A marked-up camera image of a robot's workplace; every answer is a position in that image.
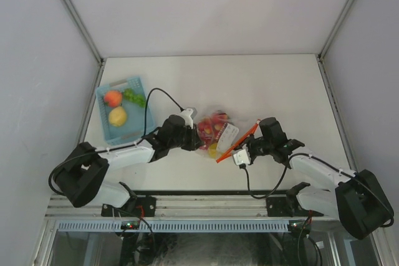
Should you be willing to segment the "red fake strawberries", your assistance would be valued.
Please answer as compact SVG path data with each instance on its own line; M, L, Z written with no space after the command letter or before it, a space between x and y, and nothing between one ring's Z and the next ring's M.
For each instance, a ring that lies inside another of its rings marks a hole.
M223 111L216 111L210 115L203 116L197 123L200 137L217 137L223 130L225 124L231 121L231 117Z

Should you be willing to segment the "yellow fake lemon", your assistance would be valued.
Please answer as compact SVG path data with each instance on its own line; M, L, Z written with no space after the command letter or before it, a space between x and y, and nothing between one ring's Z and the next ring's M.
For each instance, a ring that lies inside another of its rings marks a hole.
M208 147L208 156L212 159L216 159L218 156L217 145L217 143L213 143Z

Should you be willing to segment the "clear zip top bag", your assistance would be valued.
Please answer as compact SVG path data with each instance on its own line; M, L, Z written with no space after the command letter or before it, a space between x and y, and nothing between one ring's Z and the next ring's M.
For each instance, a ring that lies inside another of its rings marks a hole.
M227 109L222 106L212 106L196 116L194 123L197 124L200 118L218 110L226 112L231 117L231 121L225 124L223 130L215 138L200 137L199 135L203 141L203 146L196 150L195 153L204 158L212 159L208 156L208 147L213 143L217 143L218 156L216 159L212 160L220 163L222 160L231 156L235 146L257 130L260 119L251 114L239 114L232 109Z

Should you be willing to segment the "yellow fake pear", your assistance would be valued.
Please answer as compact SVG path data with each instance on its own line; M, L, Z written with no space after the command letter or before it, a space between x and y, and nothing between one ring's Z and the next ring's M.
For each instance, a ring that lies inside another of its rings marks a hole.
M122 106L114 108L108 114L108 122L115 127L123 126L127 121L128 115Z

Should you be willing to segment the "green fake grape bunch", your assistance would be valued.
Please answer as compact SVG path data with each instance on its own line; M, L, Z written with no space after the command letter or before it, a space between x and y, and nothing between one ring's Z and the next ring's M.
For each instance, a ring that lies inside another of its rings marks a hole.
M125 100L145 108L146 98L142 94L135 93L131 88L126 88L122 94Z

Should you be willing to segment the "orange fake peach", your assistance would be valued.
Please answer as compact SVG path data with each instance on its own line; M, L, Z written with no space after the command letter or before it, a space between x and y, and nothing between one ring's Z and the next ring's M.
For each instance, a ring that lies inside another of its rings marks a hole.
M103 102L108 107L118 107L122 104L123 95L118 90L109 90L103 96Z

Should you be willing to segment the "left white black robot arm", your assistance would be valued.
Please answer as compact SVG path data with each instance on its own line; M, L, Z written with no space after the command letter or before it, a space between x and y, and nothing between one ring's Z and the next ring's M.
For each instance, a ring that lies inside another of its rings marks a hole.
M49 186L76 208L106 204L115 207L121 215L130 216L137 208L133 191L123 182L106 182L106 174L134 164L158 161L175 148L199 149L203 143L193 121L194 115L192 108L170 115L153 132L121 146L99 150L88 142L80 143L50 173Z

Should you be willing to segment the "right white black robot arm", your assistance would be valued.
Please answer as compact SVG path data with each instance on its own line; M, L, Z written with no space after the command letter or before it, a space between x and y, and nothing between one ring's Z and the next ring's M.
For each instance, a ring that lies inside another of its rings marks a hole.
M249 135L233 155L241 169L259 156L300 172L319 184L299 183L287 191L287 210L299 216L304 211L319 212L340 221L356 239L364 239L378 228L394 223L394 210L377 177L369 170L342 169L317 157L305 144L289 139L274 117L259 122L262 135Z

